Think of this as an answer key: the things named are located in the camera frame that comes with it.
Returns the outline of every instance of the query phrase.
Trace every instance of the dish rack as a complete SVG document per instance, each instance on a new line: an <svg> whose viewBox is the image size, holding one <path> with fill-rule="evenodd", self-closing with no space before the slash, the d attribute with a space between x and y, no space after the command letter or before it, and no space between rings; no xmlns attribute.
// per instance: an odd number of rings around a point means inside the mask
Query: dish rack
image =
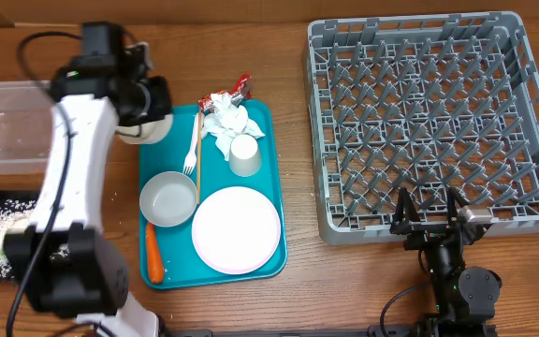
<svg viewBox="0 0 539 337"><path fill-rule="evenodd" d="M306 97L319 232L390 242L406 187L425 224L447 186L539 232L539 75L512 12L322 20L308 27Z"/></svg>

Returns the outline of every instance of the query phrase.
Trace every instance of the fork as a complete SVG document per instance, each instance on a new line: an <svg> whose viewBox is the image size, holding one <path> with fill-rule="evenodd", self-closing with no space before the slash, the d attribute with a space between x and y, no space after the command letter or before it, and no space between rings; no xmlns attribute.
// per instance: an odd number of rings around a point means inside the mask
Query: fork
<svg viewBox="0 0 539 337"><path fill-rule="evenodd" d="M198 112L195 115L195 121L193 122L193 136L191 137L191 148L188 150L188 154L184 158L184 168L182 169L182 173L186 175L190 175L193 173L193 170L195 169L195 165L197 164L197 155L195 154L195 149L197 148L197 140L198 140L198 120L200 118L199 116L200 112Z"/></svg>

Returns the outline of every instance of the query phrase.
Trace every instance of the chopstick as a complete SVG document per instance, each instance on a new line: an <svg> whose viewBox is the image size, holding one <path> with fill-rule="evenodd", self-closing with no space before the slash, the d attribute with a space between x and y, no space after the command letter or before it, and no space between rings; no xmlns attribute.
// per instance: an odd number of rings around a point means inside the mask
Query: chopstick
<svg viewBox="0 0 539 337"><path fill-rule="evenodd" d="M197 205L201 203L201 129L203 128L203 112L199 110L198 118L198 139L197 139Z"/></svg>

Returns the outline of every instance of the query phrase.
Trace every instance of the wooden table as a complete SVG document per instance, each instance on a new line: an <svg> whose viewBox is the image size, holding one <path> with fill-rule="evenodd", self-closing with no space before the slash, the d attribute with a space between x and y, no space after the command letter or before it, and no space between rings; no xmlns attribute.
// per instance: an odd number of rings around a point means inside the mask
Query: wooden table
<svg viewBox="0 0 539 337"><path fill-rule="evenodd" d="M539 20L525 24L539 69ZM156 292L145 286L138 270L138 147L115 141L102 203L106 237L130 264L130 290L173 329L362 328L378 323L394 294L425 280L416 253L403 251L400 243L329 246L317 234L301 67L306 28L301 23L130 27L151 43L154 74L168 78L177 105L230 88L249 72L255 78L254 97L273 113L279 154L289 251L284 270L267 280ZM14 50L22 37L36 31L0 29L0 81L23 80ZM78 50L74 41L43 38L30 48L28 59L48 79ZM40 179L0 177L0 188L35 188ZM501 336L539 336L539 235L485 239L465 252L468 265L492 269L504 281L494 319ZM0 284L0 334L15 289ZM400 300L387 322L415 321L434 310L431 298L430 291L423 291ZM35 336L68 324L34 314L25 301L16 331Z"/></svg>

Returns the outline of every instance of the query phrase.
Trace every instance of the red wrapper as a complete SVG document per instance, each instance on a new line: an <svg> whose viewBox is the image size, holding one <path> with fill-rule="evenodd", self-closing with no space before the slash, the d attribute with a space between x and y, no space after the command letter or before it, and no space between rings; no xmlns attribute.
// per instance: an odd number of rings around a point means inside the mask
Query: red wrapper
<svg viewBox="0 0 539 337"><path fill-rule="evenodd" d="M251 85L249 85L249 80L251 76L249 74L243 74L240 76L239 80L236 82L232 90L218 90L211 94L223 94L229 93L232 104L238 106L242 100L251 99ZM213 110L213 102L211 101L211 94L206 95L205 97L198 100L198 105L201 107L201 110Z"/></svg>

